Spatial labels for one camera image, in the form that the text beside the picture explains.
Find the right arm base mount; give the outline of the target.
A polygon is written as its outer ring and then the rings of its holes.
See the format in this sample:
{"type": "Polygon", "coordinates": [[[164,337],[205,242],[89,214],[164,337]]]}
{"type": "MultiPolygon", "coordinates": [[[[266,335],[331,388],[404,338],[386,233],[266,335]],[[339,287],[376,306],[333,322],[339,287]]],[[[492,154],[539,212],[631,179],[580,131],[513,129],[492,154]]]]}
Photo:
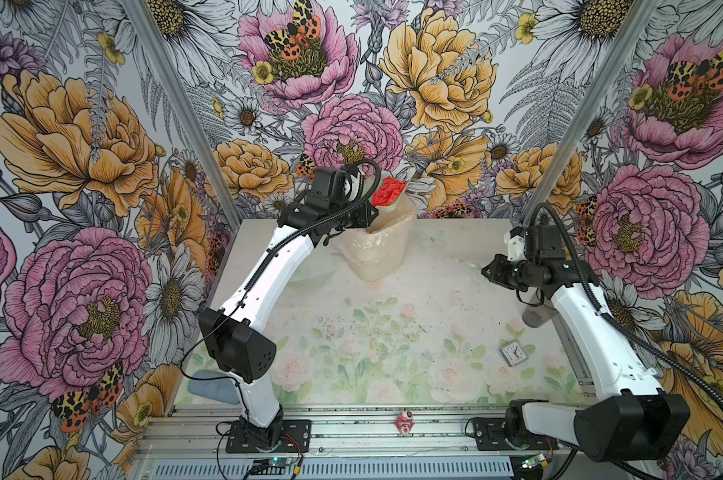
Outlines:
{"type": "Polygon", "coordinates": [[[557,451],[559,444],[547,436],[532,434],[524,427],[507,426],[499,417],[473,417],[465,424],[465,435],[475,440],[479,451],[557,451]]]}

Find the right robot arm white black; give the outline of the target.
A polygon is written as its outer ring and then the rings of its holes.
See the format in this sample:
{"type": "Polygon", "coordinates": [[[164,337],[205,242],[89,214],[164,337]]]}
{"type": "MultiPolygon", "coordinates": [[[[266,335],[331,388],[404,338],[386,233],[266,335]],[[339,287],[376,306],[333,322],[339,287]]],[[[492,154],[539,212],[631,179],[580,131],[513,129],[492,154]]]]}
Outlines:
{"type": "Polygon", "coordinates": [[[517,293],[531,288],[551,304],[585,360],[597,401],[587,408],[539,400],[513,400],[505,414],[505,439],[523,446],[548,437],[595,462],[660,460],[691,417],[678,395],[661,388],[655,370],[603,316],[605,292],[591,266],[569,259],[554,225],[515,227],[505,236],[507,253],[495,255],[481,273],[517,293]]]}

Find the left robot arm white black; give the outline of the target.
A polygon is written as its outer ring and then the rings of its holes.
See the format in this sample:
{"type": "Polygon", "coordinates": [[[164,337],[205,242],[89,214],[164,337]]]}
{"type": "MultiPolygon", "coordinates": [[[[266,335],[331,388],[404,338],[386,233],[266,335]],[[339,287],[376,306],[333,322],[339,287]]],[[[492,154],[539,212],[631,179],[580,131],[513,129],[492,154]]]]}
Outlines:
{"type": "Polygon", "coordinates": [[[219,308],[207,308],[199,317],[201,344],[216,362],[220,379],[232,383],[239,395],[244,432],[265,447],[281,438],[283,422],[269,378],[277,354],[265,335],[269,315],[319,244],[371,226],[379,215],[371,197],[381,181],[383,172],[371,160],[316,168],[309,188],[281,210],[267,248],[243,284],[219,308]]]}

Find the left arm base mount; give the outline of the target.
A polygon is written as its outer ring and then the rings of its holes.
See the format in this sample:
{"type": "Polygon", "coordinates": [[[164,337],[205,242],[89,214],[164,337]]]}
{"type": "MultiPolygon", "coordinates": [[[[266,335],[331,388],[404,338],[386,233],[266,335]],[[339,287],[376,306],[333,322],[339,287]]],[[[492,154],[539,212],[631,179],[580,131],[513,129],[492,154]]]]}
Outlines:
{"type": "Polygon", "coordinates": [[[306,419],[275,420],[260,428],[244,418],[235,420],[226,434],[228,454],[306,453],[311,440],[312,422],[306,419]]]}

